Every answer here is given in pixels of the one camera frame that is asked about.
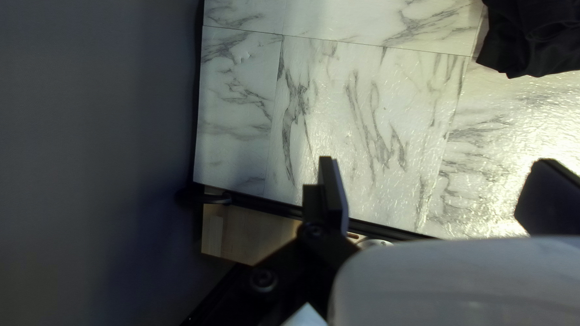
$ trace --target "marble tile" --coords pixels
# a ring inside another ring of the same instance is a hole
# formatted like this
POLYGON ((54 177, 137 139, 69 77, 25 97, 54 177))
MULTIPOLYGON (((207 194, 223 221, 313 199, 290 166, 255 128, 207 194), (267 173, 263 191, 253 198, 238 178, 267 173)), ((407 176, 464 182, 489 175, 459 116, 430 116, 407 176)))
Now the marble tile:
POLYGON ((429 213, 442 238, 526 236, 513 210, 532 163, 580 173, 580 72, 507 79, 470 62, 429 213))
POLYGON ((291 0, 284 35, 472 55, 480 0, 291 0))
POLYGON ((194 180, 261 195, 281 36, 204 27, 194 180))
POLYGON ((318 156, 350 216, 414 230, 426 214, 467 58, 285 37, 264 196, 302 203, 318 156))
POLYGON ((282 33, 286 0, 206 0, 204 24, 266 33, 282 33))

